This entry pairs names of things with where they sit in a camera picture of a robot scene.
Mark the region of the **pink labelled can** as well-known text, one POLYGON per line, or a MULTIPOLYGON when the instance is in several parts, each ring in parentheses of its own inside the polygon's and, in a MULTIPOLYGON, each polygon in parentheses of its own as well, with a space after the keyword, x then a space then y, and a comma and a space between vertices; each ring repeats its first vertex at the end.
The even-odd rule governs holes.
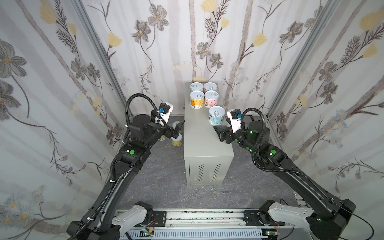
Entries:
POLYGON ((205 93, 204 105, 206 108, 217 106, 219 101, 219 93, 216 91, 207 91, 205 93))

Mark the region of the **green labelled can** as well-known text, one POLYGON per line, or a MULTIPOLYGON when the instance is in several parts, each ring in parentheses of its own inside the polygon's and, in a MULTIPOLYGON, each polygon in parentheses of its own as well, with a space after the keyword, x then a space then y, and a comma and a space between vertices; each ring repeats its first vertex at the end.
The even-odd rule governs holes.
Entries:
POLYGON ((166 140, 167 139, 167 137, 166 136, 161 136, 161 138, 159 139, 160 141, 164 141, 164 140, 166 140))

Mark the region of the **yellow labelled can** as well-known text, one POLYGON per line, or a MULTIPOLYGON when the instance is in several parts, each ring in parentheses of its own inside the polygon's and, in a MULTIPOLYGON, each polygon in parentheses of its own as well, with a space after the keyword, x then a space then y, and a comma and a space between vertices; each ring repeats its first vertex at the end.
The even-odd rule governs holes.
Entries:
POLYGON ((193 109, 201 109, 204 105, 205 94, 201 91, 190 93, 190 104, 193 109))

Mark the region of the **pale teal can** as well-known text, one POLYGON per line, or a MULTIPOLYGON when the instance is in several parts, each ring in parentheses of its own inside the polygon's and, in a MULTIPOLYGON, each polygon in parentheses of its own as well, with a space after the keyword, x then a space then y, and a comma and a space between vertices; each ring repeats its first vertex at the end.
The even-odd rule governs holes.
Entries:
POLYGON ((225 109, 220 106, 213 106, 209 109, 209 123, 212 126, 219 126, 225 118, 225 109))

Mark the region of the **orange labelled can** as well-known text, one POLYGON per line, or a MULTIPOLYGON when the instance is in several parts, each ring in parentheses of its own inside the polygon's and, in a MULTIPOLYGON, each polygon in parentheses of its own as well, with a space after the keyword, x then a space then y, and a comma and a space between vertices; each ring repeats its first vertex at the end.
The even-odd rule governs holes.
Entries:
POLYGON ((216 83, 212 83, 212 82, 207 82, 204 84, 204 93, 208 92, 208 91, 217 91, 218 89, 218 85, 216 83))

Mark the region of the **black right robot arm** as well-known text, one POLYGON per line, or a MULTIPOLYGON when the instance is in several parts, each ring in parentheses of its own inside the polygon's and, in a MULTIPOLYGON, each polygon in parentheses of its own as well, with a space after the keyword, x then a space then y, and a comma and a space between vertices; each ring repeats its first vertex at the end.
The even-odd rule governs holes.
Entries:
POLYGON ((305 228, 320 240, 340 238, 356 205, 326 191, 301 171, 283 150, 271 144, 270 129, 260 110, 226 112, 222 107, 213 106, 209 110, 209 121, 221 142, 236 142, 246 149, 259 170, 280 178, 309 204, 307 209, 301 209, 268 200, 257 214, 261 225, 284 222, 305 228))

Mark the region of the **teal labelled can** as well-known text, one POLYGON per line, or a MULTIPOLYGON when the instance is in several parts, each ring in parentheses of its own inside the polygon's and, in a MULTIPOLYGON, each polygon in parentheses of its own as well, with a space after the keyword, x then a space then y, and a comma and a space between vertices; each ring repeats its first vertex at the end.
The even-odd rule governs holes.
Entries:
POLYGON ((194 82, 190 84, 190 91, 191 93, 194 91, 203 92, 204 91, 204 85, 199 82, 194 82))

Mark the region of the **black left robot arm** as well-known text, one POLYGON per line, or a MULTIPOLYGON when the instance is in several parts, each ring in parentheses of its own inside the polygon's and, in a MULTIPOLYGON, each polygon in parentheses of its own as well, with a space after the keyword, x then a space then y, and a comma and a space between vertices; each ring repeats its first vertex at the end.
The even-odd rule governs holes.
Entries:
POLYGON ((118 240, 136 225, 149 226, 155 223, 153 207, 143 202, 116 216, 118 204, 128 186, 142 169, 151 154, 151 148, 162 137, 179 136, 183 123, 175 128, 167 124, 174 106, 170 103, 155 103, 144 94, 133 94, 126 102, 127 131, 123 145, 110 165, 110 178, 80 221, 71 222, 67 234, 71 240, 118 240), (144 98, 153 107, 150 115, 130 117, 130 105, 135 98, 144 98))

